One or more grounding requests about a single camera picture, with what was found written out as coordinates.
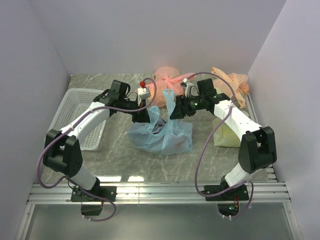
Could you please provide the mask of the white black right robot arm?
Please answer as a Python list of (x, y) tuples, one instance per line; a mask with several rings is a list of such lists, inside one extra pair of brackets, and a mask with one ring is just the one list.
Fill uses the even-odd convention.
[(262, 127), (239, 110), (224, 93), (217, 93), (212, 79), (197, 82), (198, 94), (192, 95), (193, 84), (188, 79), (181, 83), (183, 95), (178, 95), (170, 119), (183, 119), (206, 110), (221, 119), (240, 140), (237, 165), (222, 180), (220, 194), (226, 200), (233, 199), (239, 186), (252, 175), (277, 160), (275, 133), (269, 126)]

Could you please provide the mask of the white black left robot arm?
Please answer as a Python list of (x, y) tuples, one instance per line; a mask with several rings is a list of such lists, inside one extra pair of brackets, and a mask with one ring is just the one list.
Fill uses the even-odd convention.
[(134, 123), (150, 122), (147, 108), (156, 94), (150, 92), (145, 80), (140, 82), (135, 100), (130, 100), (130, 90), (129, 84), (113, 80), (111, 87), (97, 95), (72, 123), (60, 130), (51, 129), (45, 136), (45, 148), (38, 163), (62, 173), (89, 201), (102, 199), (104, 195), (100, 180), (83, 164), (82, 142), (100, 123), (118, 112), (130, 114)]

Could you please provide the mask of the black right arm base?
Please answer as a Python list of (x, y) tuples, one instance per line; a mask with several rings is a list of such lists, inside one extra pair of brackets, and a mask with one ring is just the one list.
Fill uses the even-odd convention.
[(241, 213), (240, 201), (248, 201), (250, 204), (252, 196), (245, 184), (227, 190), (228, 187), (223, 180), (219, 185), (205, 185), (201, 193), (207, 202), (217, 202), (217, 209), (222, 217), (232, 219)]

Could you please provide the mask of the blue printed plastic bag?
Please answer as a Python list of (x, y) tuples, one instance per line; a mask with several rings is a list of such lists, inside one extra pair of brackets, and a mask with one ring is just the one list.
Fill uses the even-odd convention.
[(147, 112), (150, 123), (133, 123), (127, 131), (135, 148), (167, 156), (190, 152), (193, 149), (192, 123), (178, 119), (164, 120), (158, 106), (152, 106)]

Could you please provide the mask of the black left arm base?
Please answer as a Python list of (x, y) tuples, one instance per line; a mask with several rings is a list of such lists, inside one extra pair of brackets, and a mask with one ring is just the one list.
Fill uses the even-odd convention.
[[(92, 222), (102, 222), (111, 219), (117, 211), (115, 205), (117, 195), (116, 186), (98, 186), (92, 190), (84, 190), (80, 187), (73, 187), (70, 201), (72, 203), (81, 203), (80, 212), (81, 215)], [(111, 204), (113, 211), (110, 216), (102, 219), (96, 219), (104, 208), (105, 204)]]

